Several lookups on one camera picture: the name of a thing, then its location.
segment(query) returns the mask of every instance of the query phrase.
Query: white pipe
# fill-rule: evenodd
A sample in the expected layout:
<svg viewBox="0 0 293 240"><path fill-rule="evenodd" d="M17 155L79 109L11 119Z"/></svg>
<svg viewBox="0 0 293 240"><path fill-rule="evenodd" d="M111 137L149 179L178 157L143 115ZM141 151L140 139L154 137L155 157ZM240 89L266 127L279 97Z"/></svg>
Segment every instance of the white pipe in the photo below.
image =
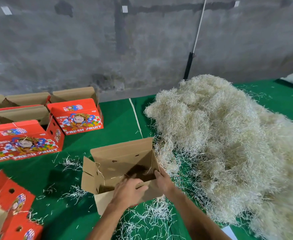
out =
<svg viewBox="0 0 293 240"><path fill-rule="evenodd" d="M203 14L204 14L204 10L205 10L205 4L206 4L206 0L204 0L204 5L203 5L202 14L201 14L201 19L200 19L200 24L199 24L199 28L198 28L198 33L196 34L196 39L195 39L195 43L194 43L194 46L193 46L193 52L192 52L193 54L194 54L194 51L195 51L196 43L198 42L200 27L201 27L201 23L202 23L202 19L203 19Z"/></svg>

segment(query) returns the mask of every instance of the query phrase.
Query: white cable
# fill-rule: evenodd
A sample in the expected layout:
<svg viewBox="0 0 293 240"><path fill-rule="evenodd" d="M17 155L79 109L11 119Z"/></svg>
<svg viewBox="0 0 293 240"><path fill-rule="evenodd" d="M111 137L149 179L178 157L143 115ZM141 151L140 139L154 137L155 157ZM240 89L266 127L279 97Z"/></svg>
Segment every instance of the white cable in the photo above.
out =
<svg viewBox="0 0 293 240"><path fill-rule="evenodd" d="M132 108L133 108L133 112L134 112L134 115L135 115L135 119L137 120L137 124L138 124L139 130L140 130L141 136L142 136L142 138L143 138L142 131L141 131L141 128L140 128L140 124L139 124L139 121L138 121L137 114L136 114L136 112L135 112L134 105L133 105L133 103L132 103L132 101L131 101L131 99L130 99L130 98L129 98L129 101L130 101L130 103L131 103L131 106L132 106Z"/></svg>
<svg viewBox="0 0 293 240"><path fill-rule="evenodd" d="M206 4L206 0L204 0L204 5L203 5L202 14L201 14L201 19L200 19L200 24L199 24L199 28L198 28L198 33L196 34L196 39L195 39L195 43L194 43L194 46L193 46L193 52L192 52L193 54L194 54L194 51L195 51L196 43L198 42L200 27L201 27L201 23L202 23L202 19L203 19L203 14L204 14L204 10L205 10L205 4Z"/></svg>

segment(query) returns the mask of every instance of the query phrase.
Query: green carpet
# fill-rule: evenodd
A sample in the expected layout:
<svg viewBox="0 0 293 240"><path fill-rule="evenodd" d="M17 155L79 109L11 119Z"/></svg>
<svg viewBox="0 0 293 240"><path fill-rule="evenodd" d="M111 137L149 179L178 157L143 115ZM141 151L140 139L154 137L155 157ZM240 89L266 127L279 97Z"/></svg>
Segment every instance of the green carpet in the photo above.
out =
<svg viewBox="0 0 293 240"><path fill-rule="evenodd" d="M251 84L237 85L253 95L255 99L273 112L285 114L293 120L293 88L278 84L274 81L259 81ZM141 126L143 137L152 135L149 125L151 121L143 115L144 108L153 101L154 95L133 98L137 118ZM4 169L7 176L19 185L25 187L36 197L45 196L35 200L32 209L37 213L34 218L44 218L44 232L42 239L46 240L81 240L85 239L92 230L100 216L97 213L94 198L87 193L76 204L76 200L68 198L58 199L68 193L72 185L81 185L81 171L71 169L63 170L60 165L64 158L78 158L89 156L89 150L120 142L141 139L135 115L128 99L101 103L104 115L104 129L69 135L65 138L62 152L47 154L20 161L0 162L0 169ZM53 185L56 191L44 192ZM143 212L139 205L137 211ZM173 216L171 233L180 235L183 239L190 239L178 215ZM238 240L255 239L249 236L248 230L231 226ZM159 234L159 229L154 231L139 231L142 239L151 238Z"/></svg>

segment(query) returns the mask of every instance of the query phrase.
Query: black pole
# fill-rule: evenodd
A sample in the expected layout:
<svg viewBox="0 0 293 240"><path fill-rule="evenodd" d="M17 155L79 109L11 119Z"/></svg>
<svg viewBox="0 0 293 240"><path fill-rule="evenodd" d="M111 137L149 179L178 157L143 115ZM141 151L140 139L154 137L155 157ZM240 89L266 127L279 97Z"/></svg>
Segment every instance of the black pole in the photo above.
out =
<svg viewBox="0 0 293 240"><path fill-rule="evenodd" d="M189 58L187 60L187 64L186 64L186 68L185 68L183 80L188 80L189 73L190 73L190 69L191 69L191 65L192 65L193 56L194 56L194 53L190 52L189 53Z"/></svg>

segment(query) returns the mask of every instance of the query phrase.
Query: forearm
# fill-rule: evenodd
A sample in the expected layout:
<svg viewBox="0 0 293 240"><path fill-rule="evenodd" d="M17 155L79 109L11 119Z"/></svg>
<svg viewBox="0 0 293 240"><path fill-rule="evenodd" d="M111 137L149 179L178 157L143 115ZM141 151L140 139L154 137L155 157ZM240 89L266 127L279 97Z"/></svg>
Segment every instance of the forearm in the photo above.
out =
<svg viewBox="0 0 293 240"><path fill-rule="evenodd" d="M180 189L169 200L174 204L192 239L229 240L230 238L203 213Z"/></svg>
<svg viewBox="0 0 293 240"><path fill-rule="evenodd" d="M110 240L124 211L111 202L86 240Z"/></svg>

